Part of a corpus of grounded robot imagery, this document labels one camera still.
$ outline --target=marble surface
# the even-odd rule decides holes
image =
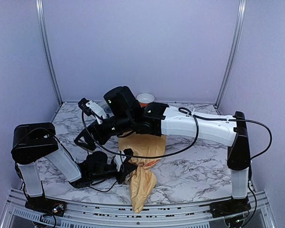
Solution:
[[[195,108],[197,112],[217,114],[209,104],[180,104],[176,107]],[[93,119],[86,117],[86,123]],[[77,104],[64,103],[55,117],[53,124],[57,137],[71,152],[74,159],[82,162],[87,151],[76,146],[73,139],[83,129],[81,110]],[[192,142],[192,138],[168,136],[165,153],[184,148]],[[108,149],[118,151],[118,141],[112,137],[105,145]],[[64,176],[46,159],[38,161],[40,177],[47,196],[64,200],[84,201],[103,204],[131,204],[129,186],[116,184],[108,193],[90,188],[73,188]],[[211,200],[231,195],[230,171],[227,168],[227,148],[215,142],[197,140],[194,147],[171,157],[161,159],[151,168],[157,177],[157,184],[146,201],[146,205],[179,204]],[[115,179],[110,179],[95,187],[105,190]]]

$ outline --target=crumpled paper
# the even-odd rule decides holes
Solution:
[[[119,150],[131,148],[134,155],[139,156],[160,156],[166,148],[166,136],[154,136],[148,134],[133,133],[126,138],[118,139]],[[130,195],[133,211],[140,213],[157,183],[156,176],[149,170],[159,159],[131,158],[130,162],[138,165],[137,170],[130,174]]]

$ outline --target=vertical metal post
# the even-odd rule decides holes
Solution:
[[[49,50],[48,35],[47,35],[47,29],[46,29],[46,22],[44,19],[42,0],[36,0],[36,7],[37,7],[38,22],[39,22],[39,27],[40,27],[40,32],[41,32],[41,39],[43,43],[44,52],[46,55],[48,70],[51,76],[51,81],[53,84],[57,102],[59,103],[59,106],[61,106],[62,97],[61,97],[61,93],[58,87],[57,78],[56,78],[56,74],[55,74],[54,66],[52,62],[52,57],[51,57],[51,53]]]
[[[236,56],[237,48],[239,45],[241,33],[242,33],[242,28],[243,28],[243,22],[244,22],[244,14],[245,14],[245,9],[246,9],[246,1],[247,0],[240,0],[239,5],[238,5],[238,12],[237,12],[237,22],[236,22],[236,29],[234,32],[233,36],[233,41],[232,41],[232,47],[231,47],[231,52],[229,55],[228,63],[226,66],[224,78],[218,93],[217,100],[215,102],[215,107],[218,108],[221,105],[221,102],[223,100],[226,88],[227,88],[227,83],[229,81],[230,75],[231,75],[231,70],[233,66],[233,62]]]

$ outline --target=white wall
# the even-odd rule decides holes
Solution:
[[[285,0],[249,0],[243,33],[222,106],[243,111],[273,133],[271,149],[253,160],[253,180],[265,189],[278,228],[285,228]],[[268,135],[248,125],[252,155]]]
[[[14,170],[13,130],[19,124],[50,121],[57,110],[34,1],[0,1],[0,217]]]
[[[161,101],[214,103],[231,49],[236,0],[44,0],[64,101],[128,85]]]

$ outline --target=brown paper bag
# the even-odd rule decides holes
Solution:
[[[134,155],[159,156],[163,155],[166,147],[166,136],[135,134],[118,139],[119,150],[131,148]],[[130,195],[133,211],[140,213],[144,203],[154,188],[157,179],[150,170],[159,159],[131,158],[130,162],[138,165],[137,170],[131,173]]]

